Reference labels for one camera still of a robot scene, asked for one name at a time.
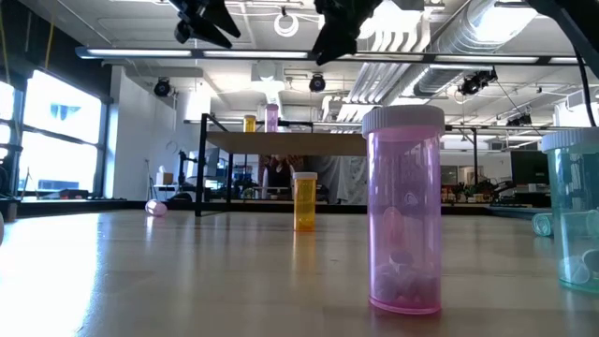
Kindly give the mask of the black computer monitor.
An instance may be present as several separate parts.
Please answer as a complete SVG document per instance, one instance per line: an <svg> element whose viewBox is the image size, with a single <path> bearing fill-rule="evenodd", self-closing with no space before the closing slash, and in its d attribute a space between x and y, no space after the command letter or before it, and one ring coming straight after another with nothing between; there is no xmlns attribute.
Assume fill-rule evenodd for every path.
<svg viewBox="0 0 599 337"><path fill-rule="evenodd" d="M512 181L515 184L549 184L548 157L539 151L511 151Z"/></svg>

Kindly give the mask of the silver ventilation duct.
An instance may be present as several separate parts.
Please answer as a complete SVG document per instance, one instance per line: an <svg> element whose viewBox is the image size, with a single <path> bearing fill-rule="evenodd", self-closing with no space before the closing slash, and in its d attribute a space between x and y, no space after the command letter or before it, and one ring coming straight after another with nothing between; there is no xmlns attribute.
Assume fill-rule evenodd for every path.
<svg viewBox="0 0 599 337"><path fill-rule="evenodd" d="M495 53L537 16L530 7L496 7L499 0L471 0L466 8L431 43L432 53ZM404 73L412 82L405 94L432 96L463 73L461 69L413 66Z"/></svg>

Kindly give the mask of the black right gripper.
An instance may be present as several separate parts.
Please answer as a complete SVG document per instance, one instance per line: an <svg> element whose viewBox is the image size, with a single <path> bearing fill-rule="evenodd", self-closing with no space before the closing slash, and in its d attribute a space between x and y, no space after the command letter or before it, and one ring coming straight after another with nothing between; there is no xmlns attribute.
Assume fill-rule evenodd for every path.
<svg viewBox="0 0 599 337"><path fill-rule="evenodd" d="M382 0L314 0L315 10L325 17L312 48L318 65L357 52L362 24L374 13Z"/></svg>

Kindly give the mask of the purple medicine bottle white cap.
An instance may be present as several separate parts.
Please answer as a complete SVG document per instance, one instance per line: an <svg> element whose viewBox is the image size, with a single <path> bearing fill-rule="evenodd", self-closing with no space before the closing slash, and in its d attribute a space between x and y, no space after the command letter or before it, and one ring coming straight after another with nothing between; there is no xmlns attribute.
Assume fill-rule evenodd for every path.
<svg viewBox="0 0 599 337"><path fill-rule="evenodd" d="M266 133L276 133L278 130L279 106L268 104L265 109L264 125Z"/></svg>
<svg viewBox="0 0 599 337"><path fill-rule="evenodd" d="M444 112L377 108L362 119L367 146L369 300L405 315L441 309L440 140Z"/></svg>

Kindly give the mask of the person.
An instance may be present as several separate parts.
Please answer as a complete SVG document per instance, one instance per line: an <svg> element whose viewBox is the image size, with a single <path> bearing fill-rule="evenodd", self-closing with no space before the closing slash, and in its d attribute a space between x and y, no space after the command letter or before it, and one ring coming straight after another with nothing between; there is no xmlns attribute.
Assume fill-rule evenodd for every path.
<svg viewBox="0 0 599 337"><path fill-rule="evenodd" d="M263 171L261 197L291 199L294 174L295 169L286 155L272 154Z"/></svg>

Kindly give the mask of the long ceiling light bar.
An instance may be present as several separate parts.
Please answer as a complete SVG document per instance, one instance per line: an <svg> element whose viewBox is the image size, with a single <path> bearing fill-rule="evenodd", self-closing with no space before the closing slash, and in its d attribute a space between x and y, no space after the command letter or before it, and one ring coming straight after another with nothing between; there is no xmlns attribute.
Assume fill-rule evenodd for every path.
<svg viewBox="0 0 599 337"><path fill-rule="evenodd" d="M315 61L308 51L202 50L202 49L117 49L78 47L81 59L214 59ZM572 55L447 54L429 52L357 52L336 59L346 63L400 63L426 65L484 66L575 66Z"/></svg>

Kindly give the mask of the white hanging cloth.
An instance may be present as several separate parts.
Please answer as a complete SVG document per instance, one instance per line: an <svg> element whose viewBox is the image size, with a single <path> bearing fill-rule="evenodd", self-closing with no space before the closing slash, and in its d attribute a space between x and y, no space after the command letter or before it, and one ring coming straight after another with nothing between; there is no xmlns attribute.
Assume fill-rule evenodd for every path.
<svg viewBox="0 0 599 337"><path fill-rule="evenodd" d="M368 170L365 156L307 156L305 168L316 172L317 183L328 190L328 204L367 204Z"/></svg>

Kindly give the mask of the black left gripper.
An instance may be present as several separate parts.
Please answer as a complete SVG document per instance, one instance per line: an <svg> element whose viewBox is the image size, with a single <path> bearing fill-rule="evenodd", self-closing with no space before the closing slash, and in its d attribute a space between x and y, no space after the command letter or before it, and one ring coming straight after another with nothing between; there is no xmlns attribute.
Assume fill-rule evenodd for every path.
<svg viewBox="0 0 599 337"><path fill-rule="evenodd" d="M233 37L241 32L233 21L225 0L203 0L203 9L199 17L195 0L168 0L180 19L174 29L174 36L180 43L188 39L200 39L218 47L230 49L230 40L220 31L224 30Z"/></svg>

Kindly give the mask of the wooden shelf black metal frame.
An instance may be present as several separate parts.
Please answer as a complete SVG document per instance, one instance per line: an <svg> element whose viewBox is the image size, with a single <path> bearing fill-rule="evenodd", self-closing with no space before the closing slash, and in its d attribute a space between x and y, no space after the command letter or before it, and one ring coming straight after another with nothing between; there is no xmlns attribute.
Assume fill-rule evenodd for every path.
<svg viewBox="0 0 599 337"><path fill-rule="evenodd" d="M208 203L203 199L206 144L209 142L228 153L228 163L233 163L236 154L296 154L364 156L366 141L360 134L326 133L244 133L231 132L216 118L204 114L197 121L200 125L198 145L198 172L195 216L204 212L292 212L289 201L234 202L232 200L232 174L229 167L226 176L226 199L223 203Z"/></svg>

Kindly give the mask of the small pink ball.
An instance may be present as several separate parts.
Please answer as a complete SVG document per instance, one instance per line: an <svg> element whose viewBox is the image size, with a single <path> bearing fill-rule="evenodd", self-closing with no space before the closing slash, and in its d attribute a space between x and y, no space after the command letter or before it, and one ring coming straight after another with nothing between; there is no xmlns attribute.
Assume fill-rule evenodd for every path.
<svg viewBox="0 0 599 337"><path fill-rule="evenodd" d="M145 212L152 217L163 217L168 212L168 207L160 200L150 199L145 204Z"/></svg>

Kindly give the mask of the large bright window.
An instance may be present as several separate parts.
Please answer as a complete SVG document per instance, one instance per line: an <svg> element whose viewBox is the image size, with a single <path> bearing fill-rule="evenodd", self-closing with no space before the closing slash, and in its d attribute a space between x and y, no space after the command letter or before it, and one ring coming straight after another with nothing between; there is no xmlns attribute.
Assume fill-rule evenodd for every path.
<svg viewBox="0 0 599 337"><path fill-rule="evenodd" d="M102 192L107 106L36 70L0 79L0 198Z"/></svg>

